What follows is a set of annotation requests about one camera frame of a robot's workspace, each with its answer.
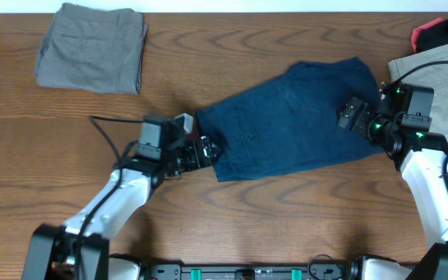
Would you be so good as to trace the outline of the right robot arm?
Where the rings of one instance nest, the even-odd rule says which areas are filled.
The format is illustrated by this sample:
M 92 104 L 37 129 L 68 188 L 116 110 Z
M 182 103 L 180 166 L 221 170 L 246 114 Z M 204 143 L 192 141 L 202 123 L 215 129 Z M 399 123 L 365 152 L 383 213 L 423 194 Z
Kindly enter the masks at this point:
M 378 256 L 357 257 L 346 279 L 448 279 L 448 142 L 424 127 L 406 125 L 409 114 L 371 107 L 353 97 L 337 112 L 338 125 L 383 148 L 409 186 L 428 251 L 413 267 Z

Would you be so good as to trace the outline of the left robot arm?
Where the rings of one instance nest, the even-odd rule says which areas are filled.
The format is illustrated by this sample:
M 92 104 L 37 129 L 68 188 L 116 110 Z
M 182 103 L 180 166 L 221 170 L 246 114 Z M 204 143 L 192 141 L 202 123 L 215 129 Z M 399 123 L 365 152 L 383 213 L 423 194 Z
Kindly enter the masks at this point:
M 220 149 L 207 136 L 182 138 L 158 148 L 130 142 L 106 186 L 80 212 L 61 226 L 42 224 L 31 236 L 24 279 L 147 279 L 149 269 L 132 257 L 110 254 L 110 242 L 130 216 L 150 199 L 166 177 L 216 164 Z

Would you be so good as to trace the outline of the navy blue shorts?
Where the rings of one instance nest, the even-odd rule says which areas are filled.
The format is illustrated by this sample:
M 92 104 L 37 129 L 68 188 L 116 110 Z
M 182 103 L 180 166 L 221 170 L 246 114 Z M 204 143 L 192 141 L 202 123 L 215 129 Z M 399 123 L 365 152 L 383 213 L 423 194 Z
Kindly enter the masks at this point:
M 337 110 L 352 97 L 380 102 L 359 58 L 301 61 L 284 74 L 196 113 L 220 149 L 218 181 L 257 180 L 366 158 L 380 149 L 340 128 Z

